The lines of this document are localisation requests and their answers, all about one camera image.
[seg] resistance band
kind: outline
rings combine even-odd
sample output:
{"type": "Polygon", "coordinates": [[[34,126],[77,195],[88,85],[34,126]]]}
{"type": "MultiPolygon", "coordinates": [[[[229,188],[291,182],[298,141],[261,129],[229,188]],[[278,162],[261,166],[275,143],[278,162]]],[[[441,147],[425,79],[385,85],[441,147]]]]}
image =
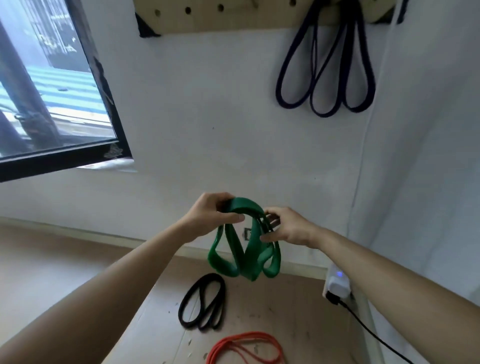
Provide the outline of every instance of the resistance band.
{"type": "Polygon", "coordinates": [[[180,324],[184,328],[195,328],[197,327],[201,332],[207,331],[209,328],[213,330],[217,330],[223,322],[224,319],[224,306],[225,306],[225,298],[227,294],[227,288],[225,286],[225,281],[223,280],[222,276],[216,273],[209,273],[203,277],[201,277],[195,284],[188,290],[187,294],[183,298],[182,302],[180,303],[179,307],[179,321],[180,324]],[[205,292],[208,285],[212,282],[220,283],[220,289],[216,294],[213,301],[205,307],[205,292]],[[188,302],[192,298],[195,291],[198,290],[198,295],[200,297],[200,312],[198,316],[194,318],[192,321],[185,321],[183,319],[183,312],[188,305],[188,302]],[[205,318],[207,315],[210,314],[210,317],[205,322],[205,318]]]}
{"type": "Polygon", "coordinates": [[[242,275],[251,281],[256,280],[262,271],[269,278],[275,277],[280,271],[280,247],[278,242],[263,243],[260,241],[261,235],[273,231],[263,209],[248,198],[236,197],[227,202],[222,212],[236,212],[251,216],[252,233],[244,252],[233,225],[225,225],[225,236],[235,260],[235,264],[232,264],[216,252],[224,229],[223,225],[220,226],[208,253],[208,262],[212,268],[224,276],[238,277],[238,275],[242,275]],[[265,268],[264,265],[270,258],[272,258],[272,262],[268,268],[265,268]]]}
{"type": "Polygon", "coordinates": [[[365,34],[365,22],[363,20],[363,13],[361,10],[361,5],[359,0],[341,0],[339,3],[340,6],[340,27],[336,35],[333,46],[328,53],[328,56],[323,63],[320,71],[317,74],[318,68],[318,49],[317,49],[317,39],[318,39],[318,17],[322,8],[326,5],[329,5],[329,0],[313,0],[313,4],[308,10],[307,16],[305,17],[298,33],[293,39],[292,45],[288,50],[287,56],[283,62],[282,68],[280,69],[280,74],[278,75],[278,80],[276,83],[276,99],[279,105],[285,109],[295,109],[302,105],[306,99],[310,98],[310,107],[312,111],[320,116],[321,118],[328,118],[334,115],[341,104],[343,103],[347,109],[352,112],[358,113],[365,111],[373,103],[373,98],[375,96],[375,75],[373,74],[372,65],[370,63],[370,56],[368,54],[367,46],[367,36],[365,34]],[[311,78],[310,85],[307,89],[307,92],[296,102],[288,103],[283,99],[282,96],[282,85],[285,78],[285,73],[287,72],[288,65],[295,54],[295,51],[299,47],[302,40],[307,34],[308,28],[313,25],[313,37],[312,37],[312,49],[310,54],[310,70],[311,78]],[[355,107],[351,107],[347,103],[347,83],[348,76],[350,74],[350,68],[352,65],[353,58],[353,49],[355,44],[355,28],[358,28],[359,33],[359,45],[360,45],[360,55],[363,68],[365,70],[365,75],[367,76],[367,95],[365,96],[364,101],[355,107]],[[340,60],[340,74],[338,77],[338,90],[336,95],[336,101],[334,106],[330,111],[321,113],[315,109],[313,104],[313,92],[317,86],[318,80],[322,76],[327,64],[332,58],[335,49],[343,35],[344,30],[346,29],[345,43],[343,45],[342,57],[340,60]]]}
{"type": "Polygon", "coordinates": [[[220,355],[220,353],[228,350],[236,352],[238,355],[240,355],[246,364],[249,363],[247,362],[247,359],[245,358],[243,353],[248,354],[253,359],[263,364],[285,363],[282,347],[272,335],[261,331],[251,331],[239,335],[227,336],[226,338],[220,340],[213,346],[211,351],[208,353],[206,364],[215,364],[217,357],[220,355]],[[263,359],[252,353],[250,350],[248,350],[241,344],[242,341],[252,340],[268,342],[269,344],[275,346],[278,350],[278,355],[274,359],[263,359]]]}

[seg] person's left hand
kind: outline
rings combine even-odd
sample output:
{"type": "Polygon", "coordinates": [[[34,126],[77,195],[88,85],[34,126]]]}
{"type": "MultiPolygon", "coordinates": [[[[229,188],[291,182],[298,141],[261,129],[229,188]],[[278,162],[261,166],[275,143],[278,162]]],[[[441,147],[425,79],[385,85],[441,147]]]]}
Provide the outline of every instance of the person's left hand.
{"type": "Polygon", "coordinates": [[[217,194],[204,193],[193,204],[190,211],[181,218],[180,223],[188,229],[190,241],[208,234],[220,225],[235,224],[245,220],[245,216],[235,212],[219,212],[222,204],[235,196],[228,192],[217,194]]]}

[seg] hand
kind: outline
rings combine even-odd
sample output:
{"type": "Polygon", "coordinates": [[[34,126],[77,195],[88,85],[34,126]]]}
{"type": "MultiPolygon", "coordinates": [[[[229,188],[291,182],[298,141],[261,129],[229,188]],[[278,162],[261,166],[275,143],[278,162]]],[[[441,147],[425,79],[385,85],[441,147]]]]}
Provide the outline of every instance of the hand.
{"type": "Polygon", "coordinates": [[[262,242],[284,240],[291,244],[311,247],[313,237],[321,229],[290,207],[267,207],[265,213],[273,228],[280,227],[262,235],[262,242]]]}
{"type": "Polygon", "coordinates": [[[228,192],[202,194],[189,212],[180,220],[180,223],[185,224],[185,228],[188,230],[189,241],[208,234],[220,225],[244,221],[245,216],[241,214],[219,212],[222,205],[234,197],[228,192]]]}

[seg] floor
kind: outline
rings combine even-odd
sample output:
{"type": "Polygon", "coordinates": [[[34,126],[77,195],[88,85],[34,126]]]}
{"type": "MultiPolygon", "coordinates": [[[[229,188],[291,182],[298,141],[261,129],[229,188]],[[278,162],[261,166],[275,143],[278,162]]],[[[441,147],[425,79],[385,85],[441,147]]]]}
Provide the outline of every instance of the floor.
{"type": "MultiPolygon", "coordinates": [[[[0,226],[0,344],[129,249],[0,226]]],[[[175,257],[105,360],[108,364],[204,363],[221,338],[245,331],[274,335],[289,364],[364,364],[362,338],[348,313],[322,298],[323,281],[280,274],[275,279],[226,278],[227,311],[218,332],[184,330],[178,305],[210,266],[175,257]]],[[[192,300],[185,314],[198,312],[192,300]]],[[[259,355],[270,347],[252,344],[259,355]]],[[[242,363],[234,353],[220,363],[242,363]]]]}

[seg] white cable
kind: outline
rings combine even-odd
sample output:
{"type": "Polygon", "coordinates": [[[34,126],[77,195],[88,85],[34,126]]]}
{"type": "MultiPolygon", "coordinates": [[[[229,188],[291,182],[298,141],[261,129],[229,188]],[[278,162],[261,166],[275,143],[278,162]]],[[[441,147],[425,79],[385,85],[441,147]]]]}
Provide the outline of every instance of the white cable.
{"type": "MultiPolygon", "coordinates": [[[[402,3],[404,0],[397,0],[395,4],[395,11],[393,13],[392,17],[392,22],[390,24],[390,27],[388,28],[388,34],[386,38],[386,45],[385,45],[385,52],[382,57],[382,62],[380,63],[380,70],[378,72],[378,80],[383,79],[383,74],[385,71],[385,65],[387,63],[387,58],[388,58],[388,53],[390,51],[390,44],[392,43],[393,40],[393,35],[395,31],[395,27],[397,25],[398,19],[400,17],[400,11],[402,9],[402,3]]],[[[352,199],[352,204],[350,205],[350,211],[348,213],[348,220],[347,220],[347,238],[350,238],[350,225],[351,225],[351,220],[352,220],[352,213],[353,213],[353,208],[355,207],[355,204],[357,202],[357,196],[358,196],[358,191],[359,191],[359,186],[360,186],[360,177],[361,177],[361,172],[363,169],[363,155],[365,153],[365,140],[367,139],[367,134],[368,130],[370,128],[370,123],[372,122],[372,117],[373,117],[373,111],[375,110],[375,105],[377,101],[377,96],[380,91],[380,82],[378,84],[379,87],[377,87],[377,91],[375,92],[375,97],[373,98],[373,103],[372,106],[370,107],[370,113],[368,115],[367,123],[365,124],[365,129],[363,130],[363,137],[361,140],[360,144],[360,165],[359,165],[359,173],[357,177],[357,182],[355,184],[355,192],[353,193],[353,199],[352,199]]]]}

